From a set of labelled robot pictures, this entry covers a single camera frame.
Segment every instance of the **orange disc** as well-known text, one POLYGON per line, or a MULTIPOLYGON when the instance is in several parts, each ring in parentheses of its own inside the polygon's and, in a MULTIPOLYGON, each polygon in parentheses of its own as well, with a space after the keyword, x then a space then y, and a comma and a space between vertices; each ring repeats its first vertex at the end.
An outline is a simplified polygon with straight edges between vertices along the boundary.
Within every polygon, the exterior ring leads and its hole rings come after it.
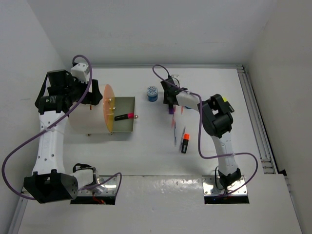
POLYGON ((115 106, 115 95, 112 87, 107 84, 105 85, 104 94, 103 94, 103 110, 104 110, 104 119, 109 132, 113 131, 114 124, 114 112, 113 107, 115 106))

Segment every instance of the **metal mounting plate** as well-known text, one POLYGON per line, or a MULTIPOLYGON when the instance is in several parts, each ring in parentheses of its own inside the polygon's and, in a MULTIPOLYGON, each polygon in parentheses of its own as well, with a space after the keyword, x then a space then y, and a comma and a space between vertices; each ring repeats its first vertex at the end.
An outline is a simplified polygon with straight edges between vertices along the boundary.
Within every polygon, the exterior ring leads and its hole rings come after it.
MULTIPOLYGON (((218 188, 222 188, 219 182, 219 176, 216 177, 218 188)), ((228 191, 233 191, 245 183, 245 178, 242 176, 240 180, 234 182, 231 187, 228 187, 228 191)), ((224 194, 224 189, 219 190, 215 185, 215 176, 203 176, 203 190, 205 197, 214 197, 224 194)), ((246 185, 232 193, 231 196, 248 196, 246 185)))
MULTIPOLYGON (((108 179, 110 176, 100 175, 99 177, 101 178, 101 181, 104 181, 108 179)), ((100 186, 102 192, 96 194, 96 196, 109 196, 109 197, 115 196, 116 190, 117 190, 117 183, 118 183, 118 180, 115 177, 115 178, 112 178, 110 181, 106 182, 105 184, 102 184, 100 186)), ((78 193, 78 197, 79 196, 92 196, 92 192, 88 190, 81 190, 78 193)))

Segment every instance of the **white wall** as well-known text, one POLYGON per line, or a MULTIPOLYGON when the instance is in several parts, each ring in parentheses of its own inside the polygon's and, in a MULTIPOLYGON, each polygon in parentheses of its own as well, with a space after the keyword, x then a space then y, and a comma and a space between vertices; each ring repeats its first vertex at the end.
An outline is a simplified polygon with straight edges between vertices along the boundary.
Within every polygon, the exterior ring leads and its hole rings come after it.
POLYGON ((273 152, 290 178, 305 233, 312 233, 311 9, 311 0, 280 0, 249 67, 273 152))
POLYGON ((28 0, 66 65, 244 63, 276 0, 28 0))
MULTIPOLYGON (((0 162, 16 146, 39 131, 34 102, 45 73, 63 68, 47 35, 26 0, 0 1, 0 162)), ((20 189, 34 166, 38 142, 17 152, 6 172, 20 189)), ((6 233, 18 197, 0 178, 0 232, 6 233)))

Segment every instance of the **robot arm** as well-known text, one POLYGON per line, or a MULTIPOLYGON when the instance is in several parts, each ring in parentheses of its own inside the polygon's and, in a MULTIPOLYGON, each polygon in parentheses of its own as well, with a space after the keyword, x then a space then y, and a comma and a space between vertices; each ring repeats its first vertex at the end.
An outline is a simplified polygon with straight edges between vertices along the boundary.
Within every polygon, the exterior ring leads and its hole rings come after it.
MULTIPOLYGON (((172 77, 169 77, 166 81, 177 85, 172 77)), ((164 103, 168 104, 169 108, 173 108, 173 105, 180 105, 199 110, 199 98, 197 96, 182 92, 164 81, 161 82, 161 85, 164 89, 164 103)), ((202 124, 206 133, 213 139, 217 155, 232 154, 231 156, 218 158, 220 183, 224 189, 227 189, 233 182, 241 178, 241 172, 235 161, 231 143, 233 123, 231 112, 233 111, 229 102, 225 102, 219 94, 202 102, 202 124)))
MULTIPOLYGON (((80 99, 86 89, 86 79, 72 76, 65 70, 48 72, 51 87, 49 95, 43 92, 36 101, 39 110, 40 128, 44 129, 55 122, 80 99)), ((83 104, 97 105, 102 99, 98 90, 98 81, 93 80, 92 92, 88 93, 83 104)), ((63 139, 66 117, 56 126, 41 135, 39 150, 32 176, 24 178, 25 189, 39 202, 75 199, 78 190, 89 184, 97 184, 96 170, 91 166, 84 166, 74 170, 72 174, 65 173, 63 165, 63 139)))

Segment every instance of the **white panel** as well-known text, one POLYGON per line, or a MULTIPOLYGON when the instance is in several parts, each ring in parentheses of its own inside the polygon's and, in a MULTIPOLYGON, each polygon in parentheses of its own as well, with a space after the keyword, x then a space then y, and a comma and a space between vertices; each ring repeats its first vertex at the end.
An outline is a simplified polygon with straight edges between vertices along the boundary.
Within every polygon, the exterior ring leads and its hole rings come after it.
MULTIPOLYGON (((39 131, 34 102, 45 74, 64 68, 26 0, 0 1, 0 162, 39 131)), ((38 141, 8 161, 6 173, 16 189, 35 165, 38 141)), ((0 179, 0 232, 7 233, 18 197, 0 179)))
POLYGON ((277 165, 286 169, 303 231, 312 233, 312 1, 282 0, 250 63, 277 165))
POLYGON ((126 176, 115 206, 29 201, 19 234, 301 233, 282 175, 256 176, 250 204, 205 205, 200 181, 126 176))
POLYGON ((244 63, 276 0, 28 0, 63 61, 244 63))
MULTIPOLYGON (((251 152, 259 157, 246 103, 235 69, 170 68, 179 75, 180 84, 202 95, 203 100, 219 93, 225 96, 235 109, 232 130, 234 152, 251 152)), ((95 166, 102 175, 122 172, 125 175, 209 175, 217 166, 217 159, 202 159, 197 150, 199 114, 180 107, 175 113, 177 139, 182 130, 190 134, 186 154, 174 146, 172 115, 163 104, 160 79, 151 68, 94 69, 94 79, 99 84, 110 84, 115 96, 135 96, 136 106, 133 133, 104 135, 73 135, 69 131, 64 139, 64 166, 70 172, 76 163, 95 166), (158 88, 158 100, 149 102, 146 89, 158 88)), ((216 154, 211 137, 202 130, 202 152, 205 156, 216 154)), ((237 163, 244 175, 254 172, 255 161, 250 156, 237 156, 237 163)))

